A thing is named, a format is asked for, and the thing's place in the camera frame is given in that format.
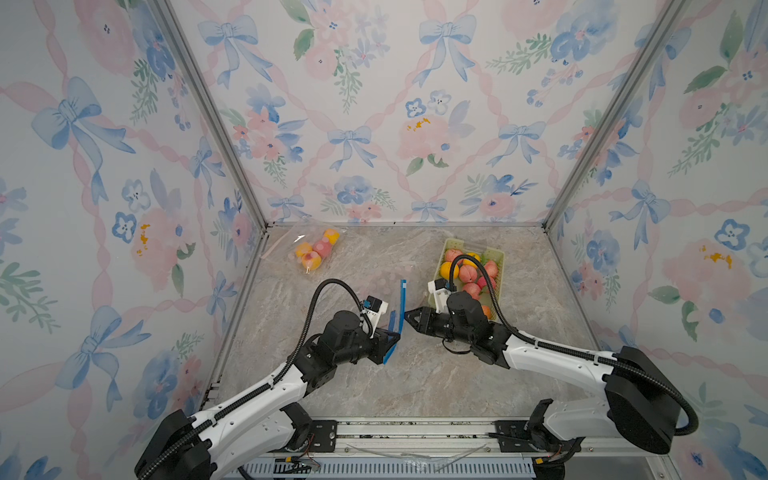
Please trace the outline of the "pink zipper clear bag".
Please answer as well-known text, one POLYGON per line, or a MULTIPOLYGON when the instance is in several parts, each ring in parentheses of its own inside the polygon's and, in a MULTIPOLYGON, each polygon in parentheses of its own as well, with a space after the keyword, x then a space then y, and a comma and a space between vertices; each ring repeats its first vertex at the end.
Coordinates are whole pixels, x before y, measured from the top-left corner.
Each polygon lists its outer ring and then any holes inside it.
POLYGON ((315 220, 295 223, 285 233, 276 238, 274 243, 262 254, 261 260, 267 266, 286 270, 290 273, 312 274, 317 270, 306 272, 302 266, 301 258, 310 250, 313 250, 313 244, 323 239, 324 231, 329 228, 339 231, 340 238, 333 246, 331 255, 323 259, 322 265, 317 269, 319 270, 332 259, 334 252, 344 243, 345 238, 348 236, 345 228, 315 220))

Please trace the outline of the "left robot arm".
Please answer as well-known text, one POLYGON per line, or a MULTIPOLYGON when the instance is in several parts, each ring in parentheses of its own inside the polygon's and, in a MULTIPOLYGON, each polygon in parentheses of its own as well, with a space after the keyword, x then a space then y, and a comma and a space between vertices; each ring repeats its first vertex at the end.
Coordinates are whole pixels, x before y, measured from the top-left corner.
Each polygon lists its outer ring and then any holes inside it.
POLYGON ((322 333, 251 388, 192 416, 180 410, 167 416, 138 460, 136 477, 221 479, 263 454, 304 448, 311 419, 300 401, 342 364, 382 364, 400 338, 367 326, 356 313, 337 312, 322 333))

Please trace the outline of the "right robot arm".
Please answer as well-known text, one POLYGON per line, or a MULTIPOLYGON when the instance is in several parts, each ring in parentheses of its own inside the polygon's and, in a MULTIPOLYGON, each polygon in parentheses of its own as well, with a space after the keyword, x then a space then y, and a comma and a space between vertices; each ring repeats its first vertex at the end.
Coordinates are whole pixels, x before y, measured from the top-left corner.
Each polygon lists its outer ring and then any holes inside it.
POLYGON ((676 437, 698 427, 690 404, 637 348, 591 351, 542 340, 489 320, 481 303, 465 292, 441 290, 434 307, 410 310, 404 318, 423 335, 467 345, 486 364, 546 375, 590 393, 576 402, 537 404, 527 432, 541 450, 580 438, 622 438, 664 455, 676 437))

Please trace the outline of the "blue zipper clear bag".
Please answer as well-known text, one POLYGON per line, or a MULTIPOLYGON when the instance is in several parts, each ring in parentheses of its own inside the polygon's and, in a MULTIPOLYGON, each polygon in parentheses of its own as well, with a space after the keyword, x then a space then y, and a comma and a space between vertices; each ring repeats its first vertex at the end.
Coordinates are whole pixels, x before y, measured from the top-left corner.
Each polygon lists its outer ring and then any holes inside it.
POLYGON ((406 300, 409 281, 405 270, 383 270, 375 274, 363 288, 364 298, 371 295, 389 304, 379 329, 402 333, 405 324, 406 300))

